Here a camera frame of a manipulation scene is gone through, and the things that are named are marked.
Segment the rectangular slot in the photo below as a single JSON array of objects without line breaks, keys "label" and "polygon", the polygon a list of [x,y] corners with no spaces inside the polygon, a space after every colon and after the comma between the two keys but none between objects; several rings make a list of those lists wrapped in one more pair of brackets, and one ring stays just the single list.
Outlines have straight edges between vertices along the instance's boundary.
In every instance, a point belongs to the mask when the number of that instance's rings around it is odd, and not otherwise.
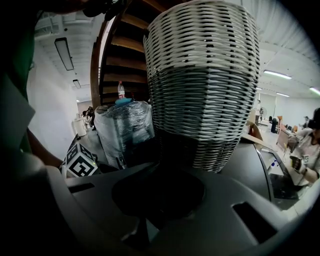
[{"label": "rectangular slot", "polygon": [[257,241],[262,244],[277,231],[247,202],[236,204],[233,209]]}]

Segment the white wicker weave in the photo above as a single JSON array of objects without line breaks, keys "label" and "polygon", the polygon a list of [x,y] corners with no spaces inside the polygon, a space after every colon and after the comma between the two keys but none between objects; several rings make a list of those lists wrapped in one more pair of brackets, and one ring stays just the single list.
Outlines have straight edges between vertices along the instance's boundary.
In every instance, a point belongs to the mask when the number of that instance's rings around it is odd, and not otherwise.
[{"label": "white wicker weave", "polygon": [[192,165],[220,171],[256,95],[254,19],[235,4],[193,0],[163,12],[148,30],[143,46],[155,129],[198,141]]}]

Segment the wooden staircase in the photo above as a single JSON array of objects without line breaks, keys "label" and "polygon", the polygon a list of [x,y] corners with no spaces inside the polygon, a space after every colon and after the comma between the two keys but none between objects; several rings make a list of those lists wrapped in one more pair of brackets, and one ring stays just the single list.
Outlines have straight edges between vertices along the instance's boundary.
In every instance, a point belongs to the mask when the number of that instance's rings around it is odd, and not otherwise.
[{"label": "wooden staircase", "polygon": [[97,64],[99,48],[106,28],[93,46],[91,60],[91,96],[93,107],[111,105],[118,99],[118,83],[122,81],[127,98],[148,101],[146,59],[143,48],[144,30],[162,12],[186,0],[128,0],[110,28],[100,67]]}]

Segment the white ceiling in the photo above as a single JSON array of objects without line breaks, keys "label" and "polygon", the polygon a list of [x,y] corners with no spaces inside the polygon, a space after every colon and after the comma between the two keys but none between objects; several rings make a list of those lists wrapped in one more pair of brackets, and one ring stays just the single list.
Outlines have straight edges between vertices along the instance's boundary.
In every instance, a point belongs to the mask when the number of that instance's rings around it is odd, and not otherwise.
[{"label": "white ceiling", "polygon": [[[64,15],[45,12],[35,27],[35,40],[40,42],[80,102],[91,100],[91,55],[103,20],[103,14],[90,18],[82,11]],[[66,70],[56,49],[55,40],[63,37],[67,38],[74,70]],[[79,80],[81,88],[75,87],[73,80],[76,79]]]},{"label": "white ceiling", "polygon": [[[259,87],[263,88],[259,92],[320,99],[309,90],[309,87],[320,90],[320,59],[295,18],[274,0],[226,1],[244,6],[256,19],[260,40]],[[66,15],[44,13],[35,27],[35,39],[40,41],[66,82],[73,86],[81,102],[91,99],[91,54],[103,19],[103,15],[86,17],[82,11]],[[66,71],[55,47],[55,39],[61,37],[67,38],[74,70]],[[266,75],[263,70],[287,74],[292,79]],[[74,86],[74,79],[79,80],[81,89]]]},{"label": "white ceiling", "polygon": [[[260,41],[259,93],[318,98],[309,88],[320,90],[320,59],[303,28],[275,0],[226,0],[242,5],[255,18]],[[287,80],[264,74],[271,70],[292,76]]]}]

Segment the water bottle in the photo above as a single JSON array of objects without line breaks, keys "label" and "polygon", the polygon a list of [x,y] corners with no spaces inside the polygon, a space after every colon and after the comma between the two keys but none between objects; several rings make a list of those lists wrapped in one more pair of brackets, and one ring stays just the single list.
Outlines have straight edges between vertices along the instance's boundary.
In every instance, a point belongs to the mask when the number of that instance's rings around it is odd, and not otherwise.
[{"label": "water bottle", "polygon": [[276,159],[273,160],[273,163],[270,164],[269,168],[268,168],[268,173],[270,173],[272,171],[272,169],[276,166],[279,166],[278,161]]},{"label": "water bottle", "polygon": [[119,94],[119,99],[125,98],[125,88],[122,85],[122,81],[119,81],[119,84],[118,84],[118,94]]}]

